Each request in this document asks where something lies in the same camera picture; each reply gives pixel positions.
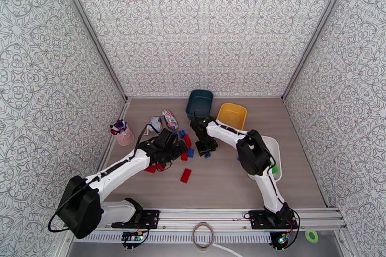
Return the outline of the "striped snack packet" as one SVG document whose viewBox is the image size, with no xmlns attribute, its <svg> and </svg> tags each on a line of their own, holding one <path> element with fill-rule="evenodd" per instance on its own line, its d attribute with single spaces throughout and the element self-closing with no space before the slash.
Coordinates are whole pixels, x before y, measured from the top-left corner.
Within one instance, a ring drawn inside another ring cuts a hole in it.
<svg viewBox="0 0 386 257">
<path fill-rule="evenodd" d="M 177 123 L 177 120 L 176 120 L 176 117 L 174 116 L 173 112 L 169 109 L 164 109 L 162 111 L 162 116 L 165 120 L 165 123 L 166 123 L 166 126 L 170 129 L 170 130 L 177 130 L 178 129 L 178 123 Z"/>
</svg>

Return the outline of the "teal plastic container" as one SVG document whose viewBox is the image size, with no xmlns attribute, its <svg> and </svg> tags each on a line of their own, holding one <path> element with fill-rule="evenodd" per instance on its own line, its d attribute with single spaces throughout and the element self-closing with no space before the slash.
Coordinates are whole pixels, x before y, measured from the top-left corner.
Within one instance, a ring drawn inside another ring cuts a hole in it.
<svg viewBox="0 0 386 257">
<path fill-rule="evenodd" d="M 214 95 L 209 90 L 192 90 L 185 109 L 188 119 L 205 119 L 209 116 L 211 113 L 213 98 Z"/>
</svg>

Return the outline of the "white plastic container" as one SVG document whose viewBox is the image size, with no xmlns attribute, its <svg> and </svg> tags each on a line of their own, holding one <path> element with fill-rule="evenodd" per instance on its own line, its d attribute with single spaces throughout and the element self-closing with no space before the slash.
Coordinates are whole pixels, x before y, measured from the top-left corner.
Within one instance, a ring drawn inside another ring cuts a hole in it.
<svg viewBox="0 0 386 257">
<path fill-rule="evenodd" d="M 279 143 L 272 137 L 268 136 L 262 136 L 262 140 L 265 143 L 267 149 L 270 151 L 273 158 L 271 158 L 271 164 L 274 163 L 274 160 L 276 162 L 276 165 L 279 169 L 278 174 L 273 174 L 273 179 L 275 182 L 278 182 L 282 178 L 282 166 L 281 166 L 281 153 L 280 153 L 280 147 Z"/>
</svg>

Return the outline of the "aluminium mounting rail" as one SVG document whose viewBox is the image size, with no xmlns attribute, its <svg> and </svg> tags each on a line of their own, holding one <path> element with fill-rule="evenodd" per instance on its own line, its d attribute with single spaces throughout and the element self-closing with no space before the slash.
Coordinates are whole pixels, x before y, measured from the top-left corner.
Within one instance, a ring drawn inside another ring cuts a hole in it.
<svg viewBox="0 0 386 257">
<path fill-rule="evenodd" d="M 200 222 L 210 225 L 215 232 L 253 231 L 248 219 L 249 208 L 198 209 L 160 208 L 155 231 L 191 232 Z M 333 231 L 346 223 L 337 208 L 295 208 L 300 217 L 299 230 Z"/>
</svg>

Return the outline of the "yellow plastic container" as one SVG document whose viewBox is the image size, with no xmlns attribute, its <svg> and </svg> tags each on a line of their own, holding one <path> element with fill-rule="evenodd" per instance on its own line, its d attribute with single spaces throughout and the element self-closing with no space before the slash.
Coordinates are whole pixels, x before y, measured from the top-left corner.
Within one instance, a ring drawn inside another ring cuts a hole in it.
<svg viewBox="0 0 386 257">
<path fill-rule="evenodd" d="M 217 120 L 235 129 L 243 130 L 246 116 L 247 110 L 244 106 L 227 102 L 221 105 Z"/>
</svg>

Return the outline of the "white tube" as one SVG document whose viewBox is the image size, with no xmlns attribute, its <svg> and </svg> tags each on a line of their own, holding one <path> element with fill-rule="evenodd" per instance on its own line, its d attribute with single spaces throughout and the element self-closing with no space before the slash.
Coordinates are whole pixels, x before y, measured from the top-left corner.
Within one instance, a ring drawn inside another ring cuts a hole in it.
<svg viewBox="0 0 386 257">
<path fill-rule="evenodd" d="M 230 248 L 224 247 L 222 245 L 218 245 L 218 244 L 208 244 L 206 246 L 200 246 L 200 245 L 194 243 L 193 246 L 195 247 L 196 250 L 198 250 L 200 252 L 208 251 L 210 248 L 214 247 L 214 248 L 223 250 L 223 251 L 225 251 L 225 252 L 227 252 L 229 254 L 232 254 L 235 257 L 244 257 L 240 253 L 238 253 L 238 252 L 236 252 L 236 251 L 234 251 L 234 250 L 232 250 Z"/>
</svg>

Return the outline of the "pink pen cup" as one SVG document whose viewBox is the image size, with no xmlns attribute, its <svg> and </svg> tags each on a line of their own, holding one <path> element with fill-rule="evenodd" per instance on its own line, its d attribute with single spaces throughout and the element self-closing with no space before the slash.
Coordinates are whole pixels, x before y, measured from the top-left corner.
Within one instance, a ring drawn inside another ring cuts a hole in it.
<svg viewBox="0 0 386 257">
<path fill-rule="evenodd" d="M 117 135 L 112 135 L 120 146 L 128 146 L 134 141 L 134 135 L 128 125 Z"/>
</svg>

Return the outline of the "aluminium frame post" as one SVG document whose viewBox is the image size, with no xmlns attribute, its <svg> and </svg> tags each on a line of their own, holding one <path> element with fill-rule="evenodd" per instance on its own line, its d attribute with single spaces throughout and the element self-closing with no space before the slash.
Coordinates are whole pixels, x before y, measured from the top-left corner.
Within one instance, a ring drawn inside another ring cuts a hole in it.
<svg viewBox="0 0 386 257">
<path fill-rule="evenodd" d="M 299 76 L 302 68 L 304 67 L 306 61 L 308 60 L 310 54 L 314 50 L 320 36 L 322 35 L 323 31 L 325 30 L 326 25 L 328 24 L 329 19 L 331 18 L 332 14 L 334 13 L 334 10 L 336 9 L 336 6 L 339 4 L 340 0 L 328 0 L 327 4 L 323 10 L 323 13 L 321 17 L 319 18 L 316 27 L 306 44 L 304 51 L 294 69 L 294 73 L 292 74 L 287 86 L 285 87 L 283 94 L 281 96 L 282 101 L 286 101 L 287 97 L 290 94 L 290 91 L 295 84 L 297 77 Z"/>
<path fill-rule="evenodd" d="M 122 84 L 120 83 L 118 76 L 107 56 L 107 53 L 102 45 L 102 43 L 99 40 L 98 34 L 96 33 L 95 29 L 93 28 L 93 25 L 91 23 L 91 20 L 88 16 L 88 13 L 86 9 L 84 8 L 81 0 L 70 0 L 71 5 L 73 6 L 73 9 L 75 13 L 77 14 L 81 24 L 84 27 L 85 32 L 87 33 L 94 49 L 97 52 L 98 57 L 103 62 L 107 72 L 110 75 L 110 78 L 113 81 L 113 84 L 117 91 L 119 92 L 121 98 L 124 102 L 128 100 L 128 96 L 126 95 L 124 88 Z"/>
</svg>

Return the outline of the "white perforated strip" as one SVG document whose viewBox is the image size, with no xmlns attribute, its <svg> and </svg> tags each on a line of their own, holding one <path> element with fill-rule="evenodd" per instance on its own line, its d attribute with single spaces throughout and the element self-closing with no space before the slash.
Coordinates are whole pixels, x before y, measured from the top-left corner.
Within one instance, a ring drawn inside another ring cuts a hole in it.
<svg viewBox="0 0 386 257">
<path fill-rule="evenodd" d="M 74 239 L 77 243 L 122 243 L 121 236 L 123 231 L 96 231 L 83 239 Z M 197 231 L 195 233 L 197 243 L 209 243 L 211 233 L 209 231 Z M 268 232 L 215 232 L 215 244 L 261 244 L 270 243 L 271 236 Z M 145 243 L 149 244 L 189 244 L 192 243 L 191 232 L 167 232 L 150 231 Z"/>
</svg>

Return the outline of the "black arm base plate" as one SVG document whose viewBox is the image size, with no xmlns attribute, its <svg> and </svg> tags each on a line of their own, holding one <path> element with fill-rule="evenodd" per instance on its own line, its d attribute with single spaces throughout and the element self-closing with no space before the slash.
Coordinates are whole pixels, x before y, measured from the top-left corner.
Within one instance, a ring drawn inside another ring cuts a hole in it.
<svg viewBox="0 0 386 257">
<path fill-rule="evenodd" d="M 298 228 L 294 212 L 288 209 L 273 213 L 269 210 L 250 210 L 247 212 L 252 229 L 294 230 Z"/>
<path fill-rule="evenodd" d="M 127 222 L 112 223 L 117 229 L 156 229 L 160 210 L 137 210 Z"/>
</svg>

